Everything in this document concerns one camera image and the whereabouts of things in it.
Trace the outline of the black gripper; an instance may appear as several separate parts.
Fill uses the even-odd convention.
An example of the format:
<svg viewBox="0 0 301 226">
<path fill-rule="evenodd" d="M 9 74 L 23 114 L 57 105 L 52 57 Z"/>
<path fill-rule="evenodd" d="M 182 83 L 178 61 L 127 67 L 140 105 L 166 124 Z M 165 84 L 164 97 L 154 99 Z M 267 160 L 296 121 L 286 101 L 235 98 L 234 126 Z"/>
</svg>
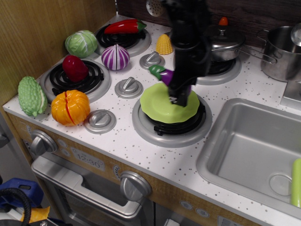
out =
<svg viewBox="0 0 301 226">
<path fill-rule="evenodd" d="M 206 36 L 193 42 L 173 41 L 175 47 L 174 73 L 168 85 L 169 101 L 174 105 L 186 107 L 198 77 L 207 75 L 211 64 L 212 42 Z"/>
</svg>

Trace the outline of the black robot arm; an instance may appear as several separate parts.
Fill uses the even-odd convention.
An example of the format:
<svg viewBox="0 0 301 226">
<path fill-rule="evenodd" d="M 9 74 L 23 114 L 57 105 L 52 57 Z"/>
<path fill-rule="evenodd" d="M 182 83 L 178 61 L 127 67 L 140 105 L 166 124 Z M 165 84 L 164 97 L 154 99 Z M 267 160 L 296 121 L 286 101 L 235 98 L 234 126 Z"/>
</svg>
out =
<svg viewBox="0 0 301 226">
<path fill-rule="evenodd" d="M 211 65 L 211 40 L 205 31 L 211 23 L 211 13 L 204 0 L 164 0 L 172 26 L 174 73 L 168 85 L 172 104 L 185 107 L 190 88 L 198 77 L 207 75 Z"/>
</svg>

